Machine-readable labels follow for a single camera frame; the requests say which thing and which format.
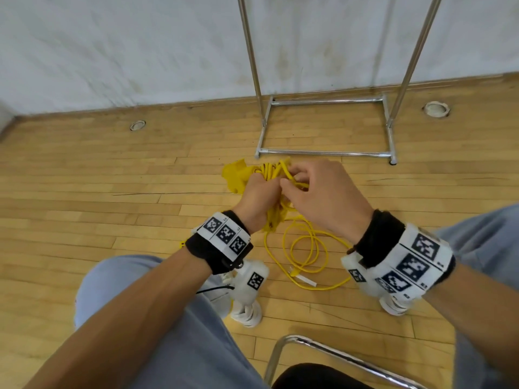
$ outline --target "black cable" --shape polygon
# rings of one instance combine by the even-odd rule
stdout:
[[[214,287],[214,288],[204,289],[204,290],[198,291],[197,293],[198,293],[198,294],[203,294],[204,292],[209,292],[209,291],[211,291],[211,290],[215,290],[215,289],[224,289],[224,288],[227,288],[227,289],[234,289],[234,287],[231,286],[231,285],[222,285],[221,287]]]

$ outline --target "person's left hand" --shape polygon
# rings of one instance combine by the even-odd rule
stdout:
[[[232,211],[253,234],[267,223],[267,211],[279,201],[281,185],[279,177],[266,181],[261,173],[253,173],[240,202]]]

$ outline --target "white wall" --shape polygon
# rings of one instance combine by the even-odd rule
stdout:
[[[0,104],[0,132],[7,127],[14,116],[10,110]]]
[[[398,83],[430,0],[247,0],[263,93]],[[519,70],[519,0],[443,0],[415,81]],[[253,95],[236,0],[0,0],[20,114]]]

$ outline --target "chrome bar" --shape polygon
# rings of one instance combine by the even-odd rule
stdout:
[[[318,105],[318,104],[369,104],[381,102],[382,97],[374,98],[336,98],[336,99],[292,99],[286,101],[274,101],[272,106],[286,105]]]
[[[387,124],[390,128],[393,126],[393,121],[397,117],[400,105],[404,100],[405,91],[407,90],[407,86],[409,86],[412,73],[415,71],[416,64],[418,63],[418,59],[420,58],[420,53],[424,48],[425,40],[427,39],[427,35],[431,30],[432,22],[434,21],[436,12],[438,12],[438,7],[440,6],[441,1],[442,0],[431,1],[429,11],[427,11],[427,15],[425,16],[424,25],[422,26],[422,30],[420,32],[420,35],[418,36],[418,40],[416,41],[415,50],[412,52],[411,60],[409,61],[409,65],[407,66],[407,71],[405,72],[404,80],[400,85],[397,98],[394,100],[393,108],[391,109],[391,115],[387,120]]]
[[[259,141],[256,147],[256,153],[254,154],[254,158],[260,158],[261,146],[263,145],[263,139],[265,138],[265,131],[267,130],[268,123],[268,115],[270,114],[270,108],[272,107],[272,101],[274,100],[273,96],[270,96],[268,99],[267,112],[265,113],[265,118],[263,119],[263,126],[261,128],[261,133],[259,134]]]
[[[247,52],[249,53],[249,62],[251,64],[252,80],[254,81],[254,90],[256,91],[256,100],[259,107],[259,116],[262,124],[265,126],[265,116],[263,113],[263,102],[261,97],[260,80],[258,79],[258,71],[256,69],[256,59],[254,58],[254,49],[252,47],[251,32],[249,29],[249,19],[247,18],[247,9],[245,7],[245,0],[238,0],[240,6],[241,23],[243,25],[243,33],[245,34],[245,43],[247,44]]]
[[[386,118],[386,134],[388,136],[388,145],[389,145],[389,152],[391,153],[391,159],[389,160],[389,163],[391,165],[396,165],[398,163],[397,159],[397,150],[394,146],[394,139],[393,139],[393,125],[389,125],[389,106],[388,106],[388,98],[386,94],[382,95],[382,105],[384,107],[384,116]]]
[[[284,149],[260,149],[260,154],[297,154],[311,156],[358,156],[358,157],[391,157],[388,151],[380,153],[357,153],[354,151],[318,151],[318,150],[284,150]]]
[[[325,346],[324,344],[321,344],[320,342],[309,339],[308,337],[298,336],[296,334],[289,334],[288,336],[283,336],[276,342],[276,345],[274,346],[274,350],[272,351],[272,354],[270,355],[270,359],[268,361],[267,368],[265,370],[265,377],[263,378],[263,381],[268,386],[272,385],[272,381],[274,380],[274,374],[276,373],[276,368],[279,363],[279,358],[281,356],[281,352],[283,351],[283,347],[288,343],[302,344],[304,346],[308,346],[310,348],[313,348],[320,352],[326,353],[328,355],[332,355],[351,365],[357,366],[358,368],[365,370],[368,373],[371,373],[380,378],[386,379],[387,381],[389,381],[395,385],[398,385],[398,386],[401,386],[401,387],[404,387],[407,389],[427,389],[425,386],[419,384],[418,382],[416,382],[412,379],[403,377],[399,374],[392,373],[383,368],[380,368],[371,363],[368,363],[364,360],[360,360],[350,354],[347,354],[346,352],[336,350],[335,348]]]

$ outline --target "light blue trousers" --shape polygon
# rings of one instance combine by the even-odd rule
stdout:
[[[470,218],[439,230],[438,235],[451,244],[459,261],[519,290],[519,205]],[[148,255],[125,255],[100,262],[86,275],[78,291],[76,327],[160,262]],[[218,276],[211,276],[202,288],[220,284]],[[229,312],[230,302],[217,306],[211,302],[220,292],[195,297],[130,388],[266,387],[221,320]],[[505,387],[511,386],[503,383],[500,373],[458,334],[454,388]]]

